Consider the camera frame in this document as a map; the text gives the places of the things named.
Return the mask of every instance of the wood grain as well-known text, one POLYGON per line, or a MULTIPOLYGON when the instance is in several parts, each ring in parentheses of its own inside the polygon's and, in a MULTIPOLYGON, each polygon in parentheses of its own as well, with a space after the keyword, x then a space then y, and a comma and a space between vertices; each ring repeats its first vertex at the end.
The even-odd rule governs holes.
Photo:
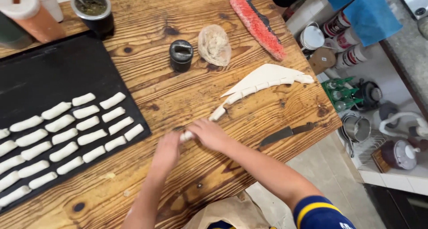
MULTIPOLYGON (((220 96, 225 91, 264 63, 294 68, 315 78, 271 0, 253 0, 253 4, 270 19, 281 39, 288 54, 282 62, 275 62, 254 40, 228 0, 111 3, 115 36, 104 44, 153 135, 1 215, 0 228, 119 228, 164 133, 208 117, 224 100, 220 96), (230 64, 224 68, 209 65, 195 52, 190 71, 172 72, 169 45, 184 39, 197 51, 198 33, 210 24, 218 24, 228 33, 233 49, 230 64), (111 173, 114 178, 105 176, 111 173)), ((61 9, 67 35, 86 30, 68 2, 62 3, 61 9)), ((15 52, 2 49, 0 56, 15 52)), ((286 162, 341 125, 318 81, 307 86, 296 82, 271 87, 247 96, 227 107, 219 124, 231 137, 256 149, 269 134, 307 122, 318 126, 272 144, 263 153, 286 162)), ((163 190, 157 228, 181 228, 207 204, 233 196, 255 182, 237 163, 198 142, 185 143, 181 152, 163 190)))

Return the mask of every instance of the orange bottle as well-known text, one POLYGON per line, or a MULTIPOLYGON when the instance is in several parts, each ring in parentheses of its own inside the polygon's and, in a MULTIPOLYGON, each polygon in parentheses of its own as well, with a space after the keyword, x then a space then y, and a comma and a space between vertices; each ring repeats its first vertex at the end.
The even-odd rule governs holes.
POLYGON ((39 0, 0 0, 0 11, 42 43, 66 36, 62 26, 39 0))

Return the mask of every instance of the white bottle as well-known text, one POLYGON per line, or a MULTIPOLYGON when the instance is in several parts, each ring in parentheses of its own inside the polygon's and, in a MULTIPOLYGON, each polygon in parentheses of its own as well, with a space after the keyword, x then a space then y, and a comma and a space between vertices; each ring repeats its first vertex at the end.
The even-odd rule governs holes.
POLYGON ((45 9, 52 15, 56 22, 64 20, 60 5, 57 0, 39 0, 45 9))

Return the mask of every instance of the striped sleeve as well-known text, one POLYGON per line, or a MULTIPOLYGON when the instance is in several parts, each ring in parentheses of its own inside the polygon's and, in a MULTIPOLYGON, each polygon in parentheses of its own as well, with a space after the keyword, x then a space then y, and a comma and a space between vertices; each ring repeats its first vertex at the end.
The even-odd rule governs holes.
POLYGON ((297 229, 355 229, 331 201, 322 196, 302 199, 293 211, 297 229))

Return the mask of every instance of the black baking tray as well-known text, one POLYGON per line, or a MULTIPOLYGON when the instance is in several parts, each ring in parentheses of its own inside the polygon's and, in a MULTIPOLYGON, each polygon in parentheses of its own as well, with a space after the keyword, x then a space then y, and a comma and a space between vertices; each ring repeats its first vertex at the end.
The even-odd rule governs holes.
POLYGON ((105 158, 113 155, 120 150, 123 150, 132 144, 135 144, 142 139, 145 139, 151 135, 150 128, 147 125, 146 120, 142 116, 138 106, 135 104, 131 97, 125 83, 120 77, 116 67, 114 66, 109 53, 105 49, 103 42, 98 40, 90 31, 83 32, 77 35, 69 36, 64 39, 60 39, 45 45, 41 45, 29 50, 5 57, 0 59, 0 129, 8 128, 13 123, 23 121, 32 116, 40 116, 43 111, 50 109, 60 102, 71 102, 72 98, 85 95, 87 93, 93 93, 96 99, 88 102, 81 106, 73 106, 70 110, 66 111, 62 115, 51 119, 45 120, 40 125, 26 129, 20 132, 13 132, 8 137, 1 139, 0 144, 13 139, 16 140, 24 135, 34 132, 54 120, 64 116, 66 114, 72 115, 74 110, 78 110, 90 105, 97 105, 100 108, 100 112, 88 116, 83 119, 77 119, 71 125, 61 129, 56 133, 49 133, 47 137, 40 141, 31 144, 26 147, 18 147, 6 155, 0 157, 0 162, 5 161, 15 155, 19 155, 23 150, 32 148, 44 141, 52 141, 52 136, 68 129, 75 128, 76 124, 84 121, 93 116, 98 116, 100 123, 92 128, 85 131, 79 131, 79 134, 63 143, 54 145, 51 149, 38 155, 31 161, 26 161, 19 166, 4 172, 0 175, 0 179, 8 175, 14 170, 22 169, 40 160, 49 161, 50 166, 30 177, 24 178, 0 192, 0 198, 13 192, 15 189, 28 185, 28 183, 50 171, 56 169, 68 161, 82 156, 85 153, 97 148, 98 146, 104 145, 110 140, 116 139, 125 132, 133 128, 137 124, 141 124, 144 131, 137 135, 130 142, 125 145, 116 147, 112 151, 109 151, 90 163, 84 163, 83 165, 75 168, 65 175, 58 175, 55 180, 46 183, 45 185, 31 191, 24 197, 14 201, 8 206, 0 210, 0 214, 12 209, 18 204, 29 200, 30 198, 46 191, 47 189, 62 183, 74 175, 86 170, 87 168, 97 164, 105 158), (99 102, 104 101, 118 92, 122 92, 126 95, 126 99, 113 106, 108 110, 104 110, 99 102), (126 113, 115 118, 112 121, 104 123, 101 119, 101 115, 114 110, 115 108, 122 106, 126 113), (98 139, 87 145, 79 146, 79 149, 64 158, 59 162, 52 162, 49 160, 49 155, 68 143, 75 141, 77 138, 84 134, 88 134, 99 129, 104 129, 108 133, 108 128, 117 123, 118 121, 130 116, 134 119, 134 123, 125 127, 118 133, 110 136, 107 135, 101 139, 98 139))

